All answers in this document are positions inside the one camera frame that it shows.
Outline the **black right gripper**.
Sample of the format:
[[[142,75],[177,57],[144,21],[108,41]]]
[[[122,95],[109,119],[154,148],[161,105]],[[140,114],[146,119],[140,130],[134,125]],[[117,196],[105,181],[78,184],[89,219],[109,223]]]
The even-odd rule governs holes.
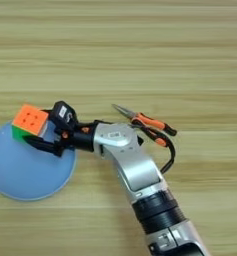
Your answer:
[[[52,113],[52,109],[41,109],[47,114]],[[95,131],[99,122],[92,123],[77,123],[65,124],[60,122],[58,124],[58,134],[61,139],[57,142],[48,142],[37,136],[24,136],[24,141],[36,148],[37,150],[51,153],[55,156],[61,157],[65,149],[80,149],[88,152],[93,152],[93,142]]]

